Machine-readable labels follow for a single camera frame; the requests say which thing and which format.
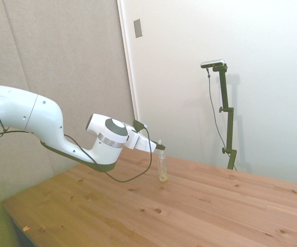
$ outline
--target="wall switch plate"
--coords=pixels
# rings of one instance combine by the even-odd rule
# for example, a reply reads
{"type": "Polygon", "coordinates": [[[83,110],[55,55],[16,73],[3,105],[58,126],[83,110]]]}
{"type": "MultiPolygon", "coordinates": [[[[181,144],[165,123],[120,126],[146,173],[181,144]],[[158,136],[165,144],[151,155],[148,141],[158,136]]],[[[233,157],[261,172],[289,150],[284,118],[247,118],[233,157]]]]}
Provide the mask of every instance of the wall switch plate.
{"type": "Polygon", "coordinates": [[[133,25],[136,38],[143,36],[142,22],[140,21],[140,19],[133,21],[133,25]]]}

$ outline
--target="small bottle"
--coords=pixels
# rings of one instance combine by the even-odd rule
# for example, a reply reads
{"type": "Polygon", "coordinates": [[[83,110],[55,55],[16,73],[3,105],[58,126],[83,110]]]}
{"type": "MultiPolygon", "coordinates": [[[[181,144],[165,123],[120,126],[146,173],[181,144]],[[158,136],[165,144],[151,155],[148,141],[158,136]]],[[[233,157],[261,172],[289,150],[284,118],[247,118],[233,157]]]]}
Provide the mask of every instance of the small bottle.
{"type": "Polygon", "coordinates": [[[167,163],[164,155],[164,150],[157,149],[158,153],[158,171],[159,171],[159,179],[163,182],[168,179],[167,175],[167,163]]]}

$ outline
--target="black cable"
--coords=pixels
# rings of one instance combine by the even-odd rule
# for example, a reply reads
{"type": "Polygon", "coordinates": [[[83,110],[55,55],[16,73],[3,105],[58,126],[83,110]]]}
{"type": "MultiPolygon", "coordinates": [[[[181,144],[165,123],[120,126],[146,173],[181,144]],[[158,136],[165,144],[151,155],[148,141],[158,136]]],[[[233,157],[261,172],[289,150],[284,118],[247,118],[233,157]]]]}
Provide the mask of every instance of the black cable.
{"type": "Polygon", "coordinates": [[[22,131],[22,130],[11,130],[11,131],[3,131],[0,133],[0,137],[2,137],[4,134],[8,134],[8,133],[28,133],[27,131],[22,131]]]}
{"type": "Polygon", "coordinates": [[[224,142],[224,140],[223,140],[223,138],[221,137],[221,134],[220,134],[220,132],[219,132],[219,128],[218,128],[217,121],[216,121],[215,108],[214,108],[214,104],[213,104],[213,102],[212,102],[212,97],[211,97],[211,83],[210,83],[210,77],[211,77],[211,75],[210,75],[210,73],[209,73],[209,69],[208,69],[208,68],[206,68],[206,71],[208,72],[208,79],[209,79],[209,96],[210,96],[210,102],[211,102],[211,106],[212,106],[212,111],[213,111],[213,113],[214,113],[215,125],[216,125],[217,131],[218,131],[218,135],[219,135],[219,137],[220,137],[220,139],[221,139],[221,141],[222,141],[222,144],[224,145],[224,148],[226,149],[225,142],[224,142]]]}
{"type": "Polygon", "coordinates": [[[151,144],[150,144],[149,132],[146,129],[146,127],[144,127],[144,129],[146,130],[147,135],[148,135],[148,144],[149,144],[149,151],[150,151],[150,163],[149,163],[149,166],[148,166],[148,168],[144,172],[140,173],[139,175],[137,175],[137,176],[135,176],[135,177],[133,177],[131,179],[124,180],[124,181],[118,180],[118,179],[114,178],[113,176],[111,176],[110,174],[108,174],[107,172],[103,171],[100,168],[99,164],[87,152],[85,152],[83,150],[83,148],[72,137],[70,137],[69,135],[65,135],[65,136],[67,136],[68,138],[70,138],[82,150],[83,153],[85,153],[95,164],[97,164],[97,166],[99,167],[99,169],[101,170],[101,172],[105,173],[107,176],[109,176],[110,178],[112,178],[113,180],[115,180],[115,181],[117,181],[119,183],[126,183],[126,182],[129,182],[131,180],[134,180],[134,179],[140,177],[141,175],[143,175],[144,173],[146,173],[149,170],[149,168],[151,167],[151,165],[152,165],[152,148],[151,148],[151,144]]]}

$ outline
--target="gray wall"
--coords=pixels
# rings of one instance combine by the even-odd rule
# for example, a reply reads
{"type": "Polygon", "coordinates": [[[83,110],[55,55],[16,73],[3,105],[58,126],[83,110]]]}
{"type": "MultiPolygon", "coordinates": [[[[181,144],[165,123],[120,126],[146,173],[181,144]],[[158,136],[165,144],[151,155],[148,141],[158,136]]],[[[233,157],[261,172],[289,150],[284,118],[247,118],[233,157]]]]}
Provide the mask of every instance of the gray wall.
{"type": "MultiPolygon", "coordinates": [[[[133,107],[116,1],[0,1],[0,85],[54,100],[64,131],[90,149],[93,113],[131,123],[133,107]]],[[[29,134],[0,138],[0,202],[76,163],[29,134]]],[[[18,246],[0,205],[0,246],[18,246]]]]}

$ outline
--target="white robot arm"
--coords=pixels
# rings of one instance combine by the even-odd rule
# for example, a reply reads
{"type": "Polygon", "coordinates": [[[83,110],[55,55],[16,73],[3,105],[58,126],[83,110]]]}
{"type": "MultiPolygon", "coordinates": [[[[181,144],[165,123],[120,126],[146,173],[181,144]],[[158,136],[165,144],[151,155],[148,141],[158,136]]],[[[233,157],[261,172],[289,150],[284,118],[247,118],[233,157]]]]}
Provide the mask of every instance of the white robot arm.
{"type": "Polygon", "coordinates": [[[86,131],[95,133],[98,138],[92,149],[82,149],[64,137],[63,116],[57,103],[41,95],[7,86],[0,86],[1,125],[30,132],[40,139],[45,148],[101,172],[115,167],[123,146],[146,152],[153,152],[156,148],[156,143],[150,141],[149,145],[149,140],[135,127],[93,114],[86,131]]]}

